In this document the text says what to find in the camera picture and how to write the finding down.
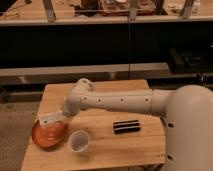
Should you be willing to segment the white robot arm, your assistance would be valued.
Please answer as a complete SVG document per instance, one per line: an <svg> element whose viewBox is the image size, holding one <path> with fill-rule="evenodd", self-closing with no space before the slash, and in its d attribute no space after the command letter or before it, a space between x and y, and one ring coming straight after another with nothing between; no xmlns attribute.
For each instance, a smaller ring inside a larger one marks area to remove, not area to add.
<svg viewBox="0 0 213 171"><path fill-rule="evenodd" d="M213 91L200 85L176 90L97 92L79 80L65 97L63 114L90 108L151 114L165 123L166 160L162 171L213 171Z"/></svg>

